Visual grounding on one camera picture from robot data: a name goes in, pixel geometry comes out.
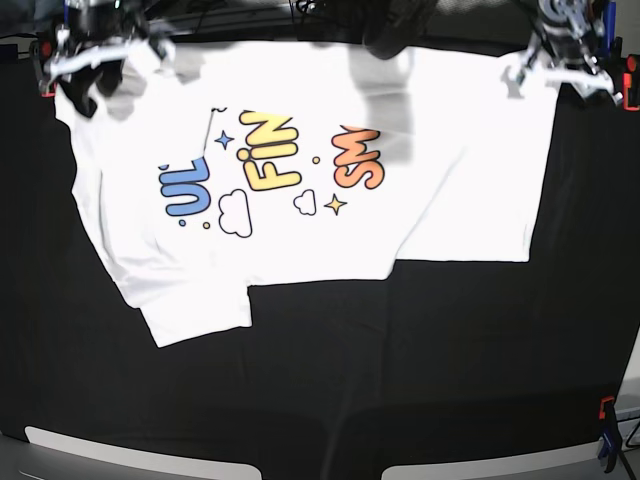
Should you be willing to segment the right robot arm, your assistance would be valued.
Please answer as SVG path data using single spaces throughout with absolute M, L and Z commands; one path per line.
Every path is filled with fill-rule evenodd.
M 155 33 L 141 1 L 65 1 L 53 33 L 30 44 L 37 86 L 43 97 L 61 90 L 81 116 L 97 110 L 90 90 L 112 96 L 130 63 L 149 75 L 175 58 L 175 45 Z

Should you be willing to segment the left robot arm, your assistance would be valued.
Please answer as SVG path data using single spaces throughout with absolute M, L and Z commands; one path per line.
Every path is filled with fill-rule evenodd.
M 526 50 L 505 70 L 506 81 L 517 93 L 535 85 L 568 84 L 584 100 L 607 95 L 614 105 L 624 95 L 597 57 L 605 37 L 602 20 L 590 14 L 588 1 L 514 3 L 526 16 L 532 34 Z

